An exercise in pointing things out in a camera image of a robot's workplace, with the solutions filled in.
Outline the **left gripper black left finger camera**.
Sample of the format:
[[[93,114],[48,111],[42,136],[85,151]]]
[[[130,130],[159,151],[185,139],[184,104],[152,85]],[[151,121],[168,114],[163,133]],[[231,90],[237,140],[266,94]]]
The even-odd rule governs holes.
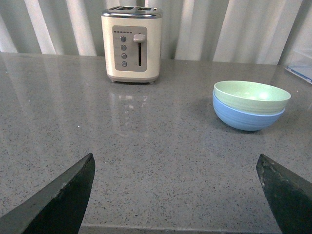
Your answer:
[[[77,234],[95,176],[92,153],[0,219],[2,234]]]

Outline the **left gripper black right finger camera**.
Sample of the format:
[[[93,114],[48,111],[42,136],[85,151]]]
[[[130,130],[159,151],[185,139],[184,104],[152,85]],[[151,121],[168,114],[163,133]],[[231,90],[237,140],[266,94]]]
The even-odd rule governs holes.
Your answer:
[[[257,174],[275,220],[284,234],[312,232],[312,184],[261,154]]]

